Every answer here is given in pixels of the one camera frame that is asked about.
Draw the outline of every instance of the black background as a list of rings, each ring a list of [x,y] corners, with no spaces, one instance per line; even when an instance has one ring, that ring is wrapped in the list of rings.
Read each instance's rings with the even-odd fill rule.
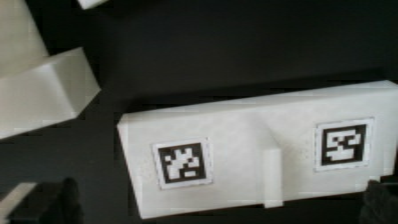
[[[27,2],[50,53],[84,46],[103,91],[78,119],[0,142],[0,191],[73,177],[86,223],[141,223],[121,114],[258,95],[267,82],[302,77],[397,79],[398,1],[110,0],[89,11],[75,0]],[[293,82],[272,92],[302,85],[320,87]],[[356,223],[361,205],[357,194],[146,223]]]

